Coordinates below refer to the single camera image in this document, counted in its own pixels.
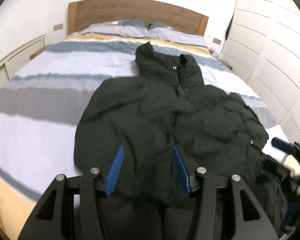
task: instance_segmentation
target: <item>bed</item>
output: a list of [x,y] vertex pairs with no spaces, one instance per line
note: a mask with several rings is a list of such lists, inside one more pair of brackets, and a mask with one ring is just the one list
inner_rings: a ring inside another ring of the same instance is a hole
[[[161,30],[133,29],[120,25],[123,19],[140,19],[145,26],[157,22]],[[36,202],[57,174],[81,174],[73,163],[76,125],[103,80],[138,75],[134,53],[146,42],[150,41],[158,52],[192,54],[205,84],[240,94],[269,137],[287,141],[261,98],[214,59],[204,44],[196,44],[203,39],[207,22],[205,15],[150,0],[69,4],[67,39],[27,63],[0,90],[0,226],[11,240],[18,238]],[[160,36],[165,32],[170,36]],[[194,42],[185,42],[187,35]],[[296,166],[269,141],[264,152]]]

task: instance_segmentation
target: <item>bedsheet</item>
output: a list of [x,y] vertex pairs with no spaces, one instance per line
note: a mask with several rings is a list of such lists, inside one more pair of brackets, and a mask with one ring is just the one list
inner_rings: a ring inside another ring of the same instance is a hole
[[[71,35],[21,68],[0,90],[0,226],[11,240],[57,174],[81,174],[73,163],[74,135],[93,92],[103,80],[138,75],[135,50],[150,41],[157,52],[192,54],[205,84],[236,92],[271,136],[285,139],[260,97],[207,48],[150,38]],[[267,144],[279,162],[285,154]]]

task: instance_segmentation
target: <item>clothing pile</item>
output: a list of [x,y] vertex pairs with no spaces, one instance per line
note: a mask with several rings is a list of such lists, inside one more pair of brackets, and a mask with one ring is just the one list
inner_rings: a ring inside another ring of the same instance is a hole
[[268,134],[236,93],[205,85],[191,55],[155,52],[148,42],[136,50],[139,76],[104,81],[95,91],[75,134],[74,163],[82,171],[108,173],[120,146],[124,161],[115,194],[187,207],[175,183],[176,145],[193,169],[240,175],[276,231],[287,201],[280,180],[262,168]]

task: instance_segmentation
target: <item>ventilation grille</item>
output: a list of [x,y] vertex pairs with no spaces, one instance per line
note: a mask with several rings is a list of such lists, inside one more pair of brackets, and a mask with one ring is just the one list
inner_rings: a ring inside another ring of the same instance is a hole
[[258,78],[251,81],[250,87],[261,97],[280,123],[288,114],[280,100]]
[[282,130],[288,138],[289,143],[300,143],[300,131],[292,117],[289,117],[288,120],[284,123],[284,125],[282,126]]

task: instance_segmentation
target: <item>blue gripper pad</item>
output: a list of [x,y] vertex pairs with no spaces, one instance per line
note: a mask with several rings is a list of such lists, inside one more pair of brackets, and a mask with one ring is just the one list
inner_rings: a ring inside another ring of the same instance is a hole
[[114,192],[115,185],[117,184],[119,173],[124,159],[124,149],[123,146],[119,147],[119,150],[114,157],[112,165],[110,167],[107,179],[106,179],[106,196],[109,197],[112,192]]
[[175,145],[173,146],[173,150],[172,150],[172,162],[177,172],[178,181],[182,189],[189,196],[191,193],[189,174],[182,160],[180,152],[178,151],[178,148]]
[[296,149],[294,148],[293,145],[291,145],[290,143],[287,143],[277,137],[274,137],[271,140],[271,144],[273,147],[275,147],[289,155],[294,154],[296,152]]

